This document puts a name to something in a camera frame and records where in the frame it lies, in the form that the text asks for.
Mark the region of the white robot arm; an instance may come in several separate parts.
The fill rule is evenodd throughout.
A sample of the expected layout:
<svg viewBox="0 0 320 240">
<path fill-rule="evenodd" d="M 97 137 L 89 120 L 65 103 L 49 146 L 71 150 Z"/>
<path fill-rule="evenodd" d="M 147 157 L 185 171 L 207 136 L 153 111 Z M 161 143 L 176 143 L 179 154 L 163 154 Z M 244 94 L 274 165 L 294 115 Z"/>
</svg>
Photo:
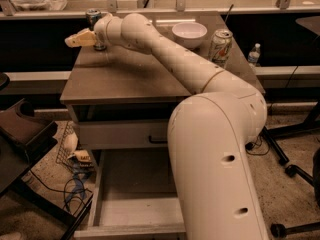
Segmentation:
<svg viewBox="0 0 320 240">
<path fill-rule="evenodd" d="M 167 129 L 187 239 L 269 240 L 245 151 L 266 123 L 261 92 L 163 36 L 141 14 L 107 14 L 65 40 L 69 47 L 97 42 L 153 55 L 191 94 Z"/>
</svg>

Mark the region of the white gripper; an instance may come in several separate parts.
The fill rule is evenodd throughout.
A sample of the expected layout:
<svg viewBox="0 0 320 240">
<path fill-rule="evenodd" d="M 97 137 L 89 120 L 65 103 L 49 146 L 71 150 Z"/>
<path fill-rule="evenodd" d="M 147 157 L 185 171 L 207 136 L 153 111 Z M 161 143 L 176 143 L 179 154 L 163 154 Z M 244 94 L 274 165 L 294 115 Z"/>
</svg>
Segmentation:
<svg viewBox="0 0 320 240">
<path fill-rule="evenodd" d="M 95 33 L 89 28 L 85 28 L 76 34 L 67 37 L 65 39 L 65 43 L 71 48 L 93 46 L 96 44 L 98 39 L 107 46 L 122 46 L 123 38 L 121 35 L 121 25 L 122 20 L 119 17 L 108 13 L 99 19 L 94 25 Z"/>
</svg>

